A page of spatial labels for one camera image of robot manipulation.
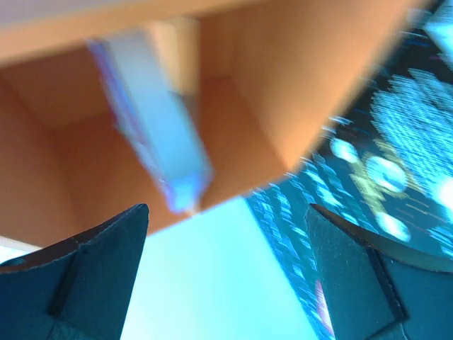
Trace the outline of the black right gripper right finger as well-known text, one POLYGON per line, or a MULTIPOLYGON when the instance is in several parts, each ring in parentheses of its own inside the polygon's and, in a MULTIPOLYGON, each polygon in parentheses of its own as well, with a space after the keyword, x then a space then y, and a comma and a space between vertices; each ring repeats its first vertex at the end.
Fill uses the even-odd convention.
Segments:
POLYGON ((452 260, 317 204, 306 212, 306 228, 337 339, 452 338, 452 260))

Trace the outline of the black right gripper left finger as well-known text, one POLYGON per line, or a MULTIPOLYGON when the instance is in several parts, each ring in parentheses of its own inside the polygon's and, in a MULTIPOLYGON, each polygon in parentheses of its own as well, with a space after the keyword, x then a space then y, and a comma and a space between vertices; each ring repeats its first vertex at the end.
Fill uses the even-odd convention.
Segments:
POLYGON ((149 224, 137 204, 1 263, 2 339, 119 339, 149 224))

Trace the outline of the purple paperback book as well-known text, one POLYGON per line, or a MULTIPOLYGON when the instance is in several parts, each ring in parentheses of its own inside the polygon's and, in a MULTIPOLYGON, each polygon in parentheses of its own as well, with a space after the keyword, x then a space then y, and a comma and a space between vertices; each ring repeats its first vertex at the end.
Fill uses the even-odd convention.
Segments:
POLYGON ((174 213, 195 208, 212 180, 212 167, 183 99, 170 87, 143 30, 90 39, 118 129, 174 213))

